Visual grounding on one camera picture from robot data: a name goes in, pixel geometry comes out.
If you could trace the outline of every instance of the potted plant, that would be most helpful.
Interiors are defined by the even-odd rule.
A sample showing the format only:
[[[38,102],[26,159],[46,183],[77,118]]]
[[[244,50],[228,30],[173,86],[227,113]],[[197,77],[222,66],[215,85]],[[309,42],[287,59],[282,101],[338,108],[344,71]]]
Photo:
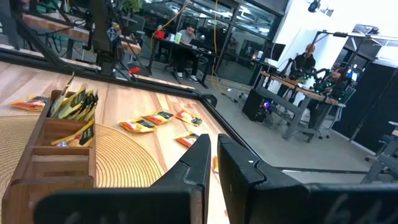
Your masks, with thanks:
[[[143,2],[143,0],[124,0],[123,9],[126,13],[134,14],[140,11]]]

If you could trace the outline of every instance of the sneakers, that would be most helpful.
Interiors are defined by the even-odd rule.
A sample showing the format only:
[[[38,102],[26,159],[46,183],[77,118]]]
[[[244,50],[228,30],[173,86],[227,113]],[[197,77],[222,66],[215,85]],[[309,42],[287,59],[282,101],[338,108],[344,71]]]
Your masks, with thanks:
[[[182,79],[182,72],[177,72],[177,78]]]
[[[196,75],[190,75],[189,79],[191,79],[191,81],[193,81],[194,83],[198,83],[198,79]]]

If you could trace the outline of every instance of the black shirt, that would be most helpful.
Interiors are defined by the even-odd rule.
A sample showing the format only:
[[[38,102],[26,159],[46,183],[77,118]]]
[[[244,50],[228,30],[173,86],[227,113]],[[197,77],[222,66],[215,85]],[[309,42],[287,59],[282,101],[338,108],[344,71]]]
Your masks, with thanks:
[[[305,53],[296,56],[294,60],[296,61],[296,68],[297,69],[301,68],[302,70],[308,70],[314,67],[316,62],[312,54],[309,58],[305,58]]]

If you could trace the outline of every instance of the light wood tabletop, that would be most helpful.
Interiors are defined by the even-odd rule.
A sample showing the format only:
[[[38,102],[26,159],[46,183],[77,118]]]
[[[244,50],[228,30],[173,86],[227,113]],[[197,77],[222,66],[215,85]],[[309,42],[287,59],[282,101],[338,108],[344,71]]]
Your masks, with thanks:
[[[55,19],[64,20],[63,17],[60,16],[58,13],[48,13],[48,14],[46,14],[46,16],[49,16],[49,17],[52,17]],[[70,18],[70,20],[72,22],[77,20],[76,17],[72,17],[69,15],[68,15],[68,18]],[[37,16],[28,15],[28,14],[23,14],[22,19],[28,25],[30,25],[32,27],[38,27],[40,29],[51,30],[51,31],[65,29],[65,30],[59,31],[59,33],[64,34],[64,35],[69,35],[69,36],[72,36],[72,37],[75,37],[75,38],[81,39],[81,40],[88,40],[88,36],[89,36],[88,30],[76,29],[76,28],[70,27],[65,24],[61,24],[58,22],[50,21],[47,19],[43,19],[43,18],[40,18]],[[138,44],[130,43],[130,47],[129,47],[129,44],[127,42],[122,41],[122,47],[127,52],[131,51],[130,47],[134,50],[134,53],[136,53],[136,54],[139,54],[141,52],[141,47]]]
[[[44,57],[40,52],[34,52],[34,51],[31,51],[31,50],[27,50],[27,49],[16,50],[13,46],[6,45],[6,44],[0,44],[0,49],[15,50],[15,51],[18,51],[18,52],[22,52],[24,54],[35,55],[35,56],[38,56],[38,57]],[[84,67],[92,68],[92,69],[97,69],[98,68],[97,65],[90,65],[90,64],[87,64],[87,63],[84,63],[84,62],[78,62],[78,61],[70,60],[70,59],[66,59],[66,58],[60,58],[60,59],[63,60],[64,62],[66,62],[66,63],[71,63],[71,64],[74,64],[74,65],[80,65],[80,66],[84,66]],[[181,85],[181,84],[178,84],[178,83],[172,83],[172,82],[168,82],[168,81],[164,81],[164,80],[158,80],[156,78],[145,77],[145,76],[142,76],[142,75],[134,75],[134,76],[136,78],[138,78],[139,80],[149,80],[149,81],[153,81],[153,82],[159,82],[159,83],[163,83],[163,84],[168,84],[168,85],[171,85],[171,86],[178,86],[178,87],[181,87],[181,88],[190,88],[192,90],[195,89],[192,86]]]
[[[325,97],[326,97],[326,96],[318,95],[318,94],[316,94],[316,93],[314,93],[314,92],[312,92],[310,90],[305,90],[303,88],[298,87],[297,86],[297,82],[295,82],[293,80],[283,79],[283,78],[280,78],[280,77],[276,77],[274,75],[271,76],[270,74],[266,73],[265,71],[262,71],[261,75],[263,75],[263,76],[265,76],[267,78],[271,77],[272,80],[275,80],[275,81],[279,82],[280,84],[283,84],[283,85],[285,85],[285,86],[287,86],[287,87],[289,87],[291,89],[295,89],[295,91],[303,93],[305,96],[307,96],[307,97],[309,97],[311,99],[323,101],[325,99]],[[331,98],[327,98],[325,103],[329,103],[329,104],[332,104],[332,105],[337,105],[338,101],[334,100],[334,99],[331,99]]]
[[[39,115],[39,113],[12,108],[9,103],[29,95],[50,96],[52,90],[62,89],[69,79],[69,75],[0,62],[0,116]],[[156,110],[176,114],[181,109],[186,109],[202,117],[203,122],[199,127],[194,127],[174,118],[159,126],[157,131],[153,133],[127,133],[159,162],[164,172],[169,170],[187,150],[185,146],[174,139],[176,135],[187,131],[209,134],[213,157],[217,153],[218,134],[226,133],[197,100],[80,77],[74,78],[70,91],[78,91],[81,86],[86,86],[88,90],[98,90],[99,102],[96,108],[96,123],[107,125],[120,132],[127,133],[118,125],[118,121],[133,119]],[[229,223],[225,211],[220,181],[218,175],[212,171],[208,223]]]

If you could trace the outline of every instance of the person with blonde hair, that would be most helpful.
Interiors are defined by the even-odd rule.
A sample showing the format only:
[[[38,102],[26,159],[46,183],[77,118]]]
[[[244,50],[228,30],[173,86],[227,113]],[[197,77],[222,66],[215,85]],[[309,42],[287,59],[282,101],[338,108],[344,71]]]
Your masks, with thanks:
[[[289,74],[289,78],[293,79],[294,78],[298,78],[297,74],[295,73],[296,70],[302,70],[302,71],[306,71],[309,70],[311,68],[313,68],[315,66],[315,59],[313,57],[313,53],[315,51],[316,47],[313,44],[308,44],[307,47],[305,48],[305,52],[301,55],[298,55],[294,58],[295,64],[292,64],[292,67],[290,69],[290,74]],[[283,95],[285,94],[285,92],[288,90],[289,88],[285,85],[281,85],[277,95],[280,97],[283,97]],[[295,97],[291,97],[289,99],[289,102],[293,103],[294,102]]]

